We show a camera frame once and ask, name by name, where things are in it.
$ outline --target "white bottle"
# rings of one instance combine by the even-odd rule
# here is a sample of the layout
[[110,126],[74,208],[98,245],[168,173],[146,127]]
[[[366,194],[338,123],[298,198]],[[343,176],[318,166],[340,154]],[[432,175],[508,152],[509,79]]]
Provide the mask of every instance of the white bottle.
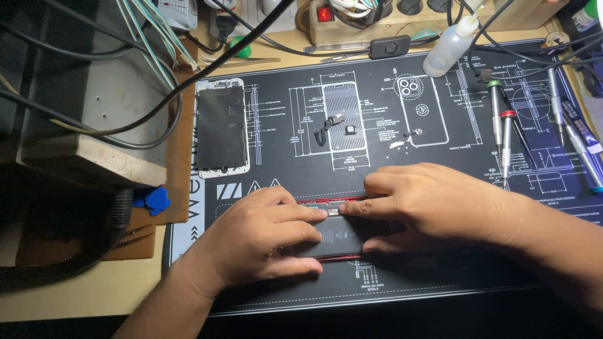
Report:
[[434,78],[446,74],[471,45],[478,24],[477,18],[466,16],[448,27],[423,62],[425,74]]

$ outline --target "desk surface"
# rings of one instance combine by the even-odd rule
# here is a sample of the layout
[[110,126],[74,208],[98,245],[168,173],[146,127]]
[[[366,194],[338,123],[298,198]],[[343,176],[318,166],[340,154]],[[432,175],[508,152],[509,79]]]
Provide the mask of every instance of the desk surface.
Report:
[[[197,36],[200,41],[209,43],[209,36],[204,33],[206,31],[207,25],[200,22],[200,27],[192,34]],[[546,34],[547,31],[544,27],[529,31],[490,33],[492,38],[500,42],[542,38]],[[297,50],[310,45],[307,36],[300,31],[269,35],[273,40]],[[483,41],[482,39],[479,43],[486,43],[485,39]],[[221,68],[213,75],[309,65],[318,63],[320,60],[318,57],[303,57],[279,51],[263,40],[253,43],[251,48],[253,57],[280,57],[282,61],[237,68]],[[411,52],[424,51],[429,48],[429,46],[413,48]],[[570,80],[574,88],[577,89],[580,86],[575,73],[570,72]],[[579,93],[584,93],[584,91],[576,90],[576,92],[579,100],[582,101]],[[152,259],[101,262],[73,279],[0,295],[0,309],[3,310],[0,312],[0,322],[131,313],[160,279],[164,233],[165,227],[157,227]]]

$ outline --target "black repair mat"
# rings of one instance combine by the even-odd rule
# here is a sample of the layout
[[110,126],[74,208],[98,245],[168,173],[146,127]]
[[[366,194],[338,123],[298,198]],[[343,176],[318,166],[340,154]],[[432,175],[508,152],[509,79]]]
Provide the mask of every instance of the black repair mat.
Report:
[[[538,48],[541,40],[509,43]],[[298,200],[364,194],[362,179],[385,165],[433,162],[502,186],[492,136],[490,99],[461,59],[444,77],[425,76],[426,52],[383,60],[251,72],[240,78],[247,105],[251,168],[237,176],[202,180],[191,172],[189,221],[166,233],[165,266],[174,262],[239,197],[282,185]],[[539,66],[506,54],[476,52],[478,68],[516,75]],[[577,106],[564,73],[561,95]],[[603,203],[572,146],[561,147],[551,115],[546,73],[505,81],[538,161],[529,168],[513,139],[510,189],[599,223]],[[344,114],[357,134],[329,131],[320,147],[314,132],[328,116]],[[405,145],[404,132],[420,128]],[[192,163],[196,163],[193,149]],[[601,160],[597,157],[597,167]],[[280,311],[445,296],[528,287],[534,278],[497,253],[479,248],[390,258],[327,262],[320,276],[292,277],[237,288],[219,298],[212,314]]]

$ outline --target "red power switch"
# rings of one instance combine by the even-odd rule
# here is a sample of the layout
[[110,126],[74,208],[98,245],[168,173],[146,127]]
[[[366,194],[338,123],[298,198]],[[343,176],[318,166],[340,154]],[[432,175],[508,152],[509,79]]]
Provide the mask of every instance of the red power switch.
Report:
[[317,10],[318,22],[329,22],[333,21],[333,14],[331,14],[331,8],[323,7]]

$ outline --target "hand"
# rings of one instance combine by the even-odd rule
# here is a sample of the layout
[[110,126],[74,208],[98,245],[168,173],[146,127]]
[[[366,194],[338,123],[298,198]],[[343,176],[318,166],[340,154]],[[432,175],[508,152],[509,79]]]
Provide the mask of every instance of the hand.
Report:
[[341,213],[399,220],[408,228],[369,239],[365,252],[416,250],[425,239],[436,240],[438,247],[464,239],[488,241],[505,236],[519,218],[521,195],[433,163],[382,167],[366,176],[364,186],[369,199],[342,204]]
[[281,186],[260,188],[222,214],[183,256],[186,271],[208,296],[223,289],[280,276],[321,273],[316,259],[285,257],[277,248],[320,241],[308,223],[326,211],[300,206]]

